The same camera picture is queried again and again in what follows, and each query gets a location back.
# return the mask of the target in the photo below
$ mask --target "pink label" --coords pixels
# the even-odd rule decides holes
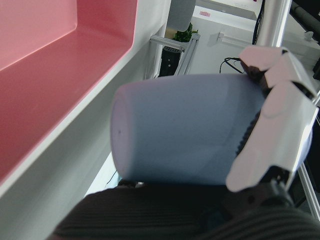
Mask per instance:
[[[210,17],[210,13],[206,11],[200,11],[200,15]]]

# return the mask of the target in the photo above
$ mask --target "pink shelf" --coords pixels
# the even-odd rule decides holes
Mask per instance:
[[[0,182],[130,50],[137,1],[0,0]]]

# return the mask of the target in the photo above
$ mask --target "green plant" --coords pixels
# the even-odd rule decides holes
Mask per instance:
[[[189,27],[186,31],[177,31],[176,34],[174,35],[174,37],[172,38],[173,40],[176,40],[178,42],[182,42],[182,43],[187,43],[190,41],[191,39],[191,35],[192,34],[197,34],[197,31],[192,31],[192,24],[190,22]]]

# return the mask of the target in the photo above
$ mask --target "potted plant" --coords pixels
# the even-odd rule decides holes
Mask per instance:
[[[193,31],[192,28],[193,25],[190,22],[188,29],[186,31],[177,31],[173,40],[182,43],[189,42],[192,34],[198,33],[198,30]],[[179,49],[165,46],[162,49],[159,77],[174,75],[179,65],[180,56],[181,51]]]

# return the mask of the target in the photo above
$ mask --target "metal pole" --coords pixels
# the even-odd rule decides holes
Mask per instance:
[[[315,219],[320,221],[320,206],[304,163],[302,163],[301,167],[298,169],[298,173],[311,214]]]
[[[256,44],[280,47],[292,0],[266,0]]]
[[[176,48],[181,50],[182,52],[184,52],[188,47],[188,42],[179,42],[179,41],[175,41],[175,40],[157,36],[157,35],[152,35],[150,37],[150,42]]]
[[[199,39],[200,39],[200,34],[198,34],[198,33],[192,34],[192,37],[191,37],[189,44],[188,44],[188,47],[186,48],[185,53],[183,54],[174,75],[188,74],[190,64],[191,64],[192,58],[195,54]]]

